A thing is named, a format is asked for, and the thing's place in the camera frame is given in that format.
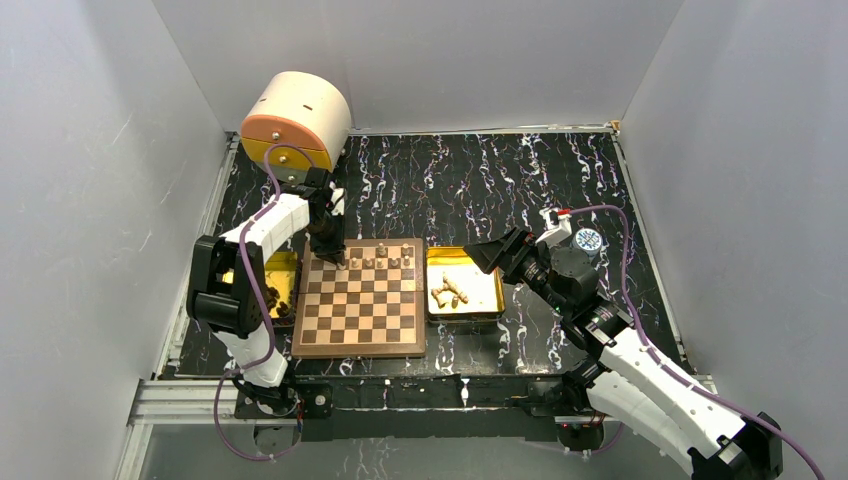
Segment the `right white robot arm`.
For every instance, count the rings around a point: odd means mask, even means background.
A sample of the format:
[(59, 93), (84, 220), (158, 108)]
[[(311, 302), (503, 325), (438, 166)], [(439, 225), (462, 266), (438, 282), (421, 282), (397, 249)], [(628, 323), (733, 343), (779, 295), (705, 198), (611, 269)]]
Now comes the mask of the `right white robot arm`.
[(548, 246), (514, 228), (464, 248), (484, 273), (524, 284), (560, 316), (566, 338), (587, 353), (563, 377), (565, 405), (609, 414), (670, 456), (691, 479), (776, 479), (783, 471), (777, 423), (711, 399), (692, 376), (639, 335), (634, 319), (599, 291), (590, 257)]

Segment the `gold tin with light pieces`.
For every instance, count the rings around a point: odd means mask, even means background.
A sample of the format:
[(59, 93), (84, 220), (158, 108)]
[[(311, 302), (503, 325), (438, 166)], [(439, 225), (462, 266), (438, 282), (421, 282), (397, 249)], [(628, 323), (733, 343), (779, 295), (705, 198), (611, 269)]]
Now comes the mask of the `gold tin with light pieces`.
[[(459, 246), (430, 247), (426, 252), (425, 294), (428, 320), (433, 323), (467, 324), (497, 320), (506, 310), (503, 286), (496, 272), (484, 274)], [(469, 295), (467, 305), (438, 309), (430, 289), (449, 276)]]

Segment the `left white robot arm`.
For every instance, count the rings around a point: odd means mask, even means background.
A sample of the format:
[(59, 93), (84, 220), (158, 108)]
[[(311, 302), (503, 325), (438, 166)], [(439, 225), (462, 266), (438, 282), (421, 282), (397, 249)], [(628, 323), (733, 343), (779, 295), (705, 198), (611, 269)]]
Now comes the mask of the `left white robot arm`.
[(302, 183), (277, 186), (239, 226), (194, 244), (187, 314), (208, 325), (233, 355), (236, 368), (228, 377), (237, 389), (275, 416), (294, 411), (299, 391), (276, 346), (265, 265), (302, 231), (314, 257), (344, 264), (344, 197), (330, 171), (311, 167)]

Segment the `gold tin with dark pieces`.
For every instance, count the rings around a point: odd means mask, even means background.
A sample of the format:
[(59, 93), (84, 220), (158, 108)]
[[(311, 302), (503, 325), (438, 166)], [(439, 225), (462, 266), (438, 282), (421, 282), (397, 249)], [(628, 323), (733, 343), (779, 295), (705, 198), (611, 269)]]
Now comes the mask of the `gold tin with dark pieces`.
[(263, 277), (256, 276), (264, 298), (260, 306), (250, 284), (244, 265), (235, 251), (225, 251), (214, 260), (215, 279), (219, 282), (218, 294), (225, 298), (222, 329), (248, 332), (262, 326), (265, 313), (273, 324), (288, 325), (293, 318), (296, 300), (296, 280), (299, 260), (295, 253), (275, 253), (263, 267)]

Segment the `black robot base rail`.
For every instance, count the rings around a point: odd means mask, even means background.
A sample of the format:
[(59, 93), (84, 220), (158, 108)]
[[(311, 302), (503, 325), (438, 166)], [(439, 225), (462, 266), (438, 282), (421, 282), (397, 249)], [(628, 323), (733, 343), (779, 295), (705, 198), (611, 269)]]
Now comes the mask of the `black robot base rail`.
[(307, 442), (517, 438), (593, 455), (623, 432), (562, 375), (303, 376), (279, 411), (258, 406), (246, 393), (239, 388), (237, 419), (297, 426)]

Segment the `round cream drawer box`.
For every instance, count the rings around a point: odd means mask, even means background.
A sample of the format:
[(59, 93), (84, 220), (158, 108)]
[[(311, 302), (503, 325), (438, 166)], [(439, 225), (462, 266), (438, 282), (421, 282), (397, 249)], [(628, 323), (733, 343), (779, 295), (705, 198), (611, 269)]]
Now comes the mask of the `round cream drawer box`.
[(281, 72), (270, 80), (241, 123), (249, 159), (270, 166), (285, 183), (299, 183), (310, 166), (332, 171), (352, 128), (343, 94), (310, 73)]

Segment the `wooden chessboard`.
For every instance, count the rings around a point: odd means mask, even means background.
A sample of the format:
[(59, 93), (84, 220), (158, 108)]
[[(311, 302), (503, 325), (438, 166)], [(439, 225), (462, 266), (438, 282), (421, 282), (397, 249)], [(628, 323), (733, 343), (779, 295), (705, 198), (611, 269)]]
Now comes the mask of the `wooden chessboard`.
[[(388, 248), (378, 270), (377, 246)], [(412, 247), (403, 266), (402, 245)], [(334, 265), (306, 252), (291, 354), (298, 359), (422, 357), (426, 352), (425, 253), (420, 238), (351, 239), (345, 263)], [(360, 268), (350, 267), (352, 258)], [(374, 267), (363, 268), (372, 258)], [(399, 258), (392, 269), (390, 258)]]

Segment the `small blue white jar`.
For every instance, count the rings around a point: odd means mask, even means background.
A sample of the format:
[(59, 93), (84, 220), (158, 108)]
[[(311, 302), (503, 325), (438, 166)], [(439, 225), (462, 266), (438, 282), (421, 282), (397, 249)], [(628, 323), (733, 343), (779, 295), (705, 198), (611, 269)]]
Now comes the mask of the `small blue white jar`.
[(604, 246), (602, 235), (591, 228), (581, 228), (572, 237), (572, 246), (586, 253), (590, 258), (596, 257)]

